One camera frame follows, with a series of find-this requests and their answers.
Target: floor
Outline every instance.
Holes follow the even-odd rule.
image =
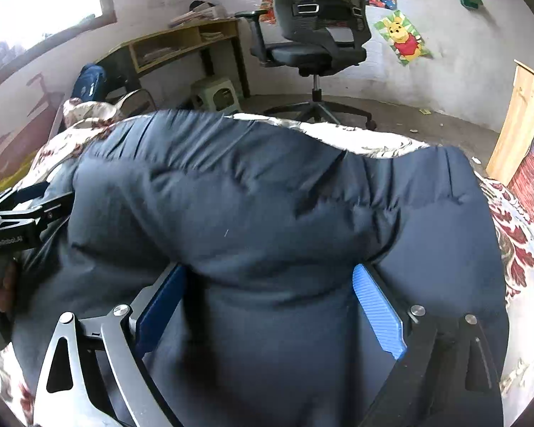
[[[308,101],[308,99],[308,95],[257,95],[244,100],[241,108],[244,112],[257,114],[270,107]],[[398,133],[429,144],[457,146],[469,158],[473,168],[480,174],[486,175],[485,167],[491,154],[493,154],[498,139],[498,133],[493,130],[450,115],[437,112],[424,115],[419,112],[419,109],[413,107],[388,104],[371,99],[344,96],[324,96],[323,99],[348,104],[371,112],[377,123],[377,131]],[[296,113],[288,113],[277,116],[292,119],[296,115]],[[364,128],[366,122],[366,118],[356,115],[336,114],[336,117],[348,126]],[[481,161],[481,164],[473,162],[473,157]]]

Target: wooden board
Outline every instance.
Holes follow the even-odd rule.
[[[508,112],[486,167],[490,178],[508,185],[534,138],[534,71],[516,61],[513,94]]]
[[[150,62],[149,64],[143,65],[142,67],[138,67],[138,65],[136,65],[136,61],[135,61],[135,68],[136,68],[138,73],[142,73],[142,72],[144,72],[146,70],[149,70],[149,69],[152,69],[153,67],[156,67],[159,64],[162,64],[164,62],[171,61],[171,60],[173,60],[175,58],[180,58],[180,57],[184,56],[186,53],[190,53],[192,51],[200,50],[202,48],[208,47],[209,45],[217,43],[218,41],[227,40],[227,39],[230,39],[230,38],[233,38],[233,37],[234,36],[232,36],[232,37],[222,37],[222,38],[213,39],[211,41],[205,41],[203,43],[199,43],[198,45],[194,45],[193,47],[184,48],[182,50],[175,51],[174,53],[170,53],[170,54],[167,54],[165,56],[161,56],[160,58],[155,59],[154,61]]]
[[[237,19],[234,19],[234,18],[215,19],[213,21],[212,20],[208,20],[208,19],[189,21],[189,22],[187,22],[185,24],[178,25],[177,27],[174,27],[172,29],[166,29],[166,30],[163,30],[163,31],[160,31],[160,32],[155,32],[155,33],[151,33],[151,34],[148,34],[148,35],[143,35],[142,37],[138,37],[138,38],[126,41],[124,43],[121,43],[120,45],[117,45],[116,47],[114,47],[111,51],[109,51],[101,59],[106,58],[108,55],[113,54],[115,51],[117,51],[117,50],[119,50],[119,49],[121,49],[123,47],[126,47],[128,45],[131,45],[133,43],[137,43],[139,41],[142,41],[142,40],[145,40],[145,39],[148,39],[148,38],[158,37],[159,35],[165,35],[167,33],[181,31],[183,29],[187,29],[187,28],[190,28],[190,27],[199,27],[201,25],[222,24],[224,22],[231,22],[232,24],[235,24],[235,26],[237,27]]]

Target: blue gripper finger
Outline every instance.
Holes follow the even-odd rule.
[[[354,268],[352,285],[382,350],[399,360],[407,349],[402,320],[364,265]]]

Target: chair leg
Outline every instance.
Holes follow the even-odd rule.
[[[320,103],[319,102],[319,103],[316,104],[316,107],[317,107],[317,109],[320,110],[322,115],[329,120],[329,122],[334,122],[337,125],[342,125],[340,123],[340,121],[333,115],[333,113],[328,110],[328,108],[326,107],[326,105],[324,103]]]
[[[296,118],[293,120],[297,122],[308,122],[311,117],[315,115],[315,107],[309,107],[307,110],[301,112]]]
[[[310,102],[298,102],[295,104],[287,104],[285,106],[275,106],[263,112],[263,115],[273,115],[279,112],[303,112],[306,107],[310,106]]]
[[[320,109],[318,107],[314,107],[312,112],[311,112],[311,114],[312,114],[314,123],[322,122],[322,118],[324,116],[322,115],[322,112],[320,111]]]
[[[333,112],[341,112],[343,114],[353,114],[366,117],[366,130],[375,130],[377,128],[376,122],[372,120],[371,112],[357,107],[348,106],[346,104],[340,104],[338,102],[324,101],[323,104],[330,108]]]
[[[327,108],[334,112],[340,112],[342,114],[353,114],[361,115],[363,117],[372,118],[372,114],[363,109],[358,109],[357,107],[348,106],[346,104],[340,104],[338,102],[324,101],[324,104]]]

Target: human hand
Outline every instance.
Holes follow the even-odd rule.
[[[2,313],[10,312],[14,306],[17,270],[18,268],[15,260],[12,260],[6,266],[4,278],[0,285],[0,311]]]

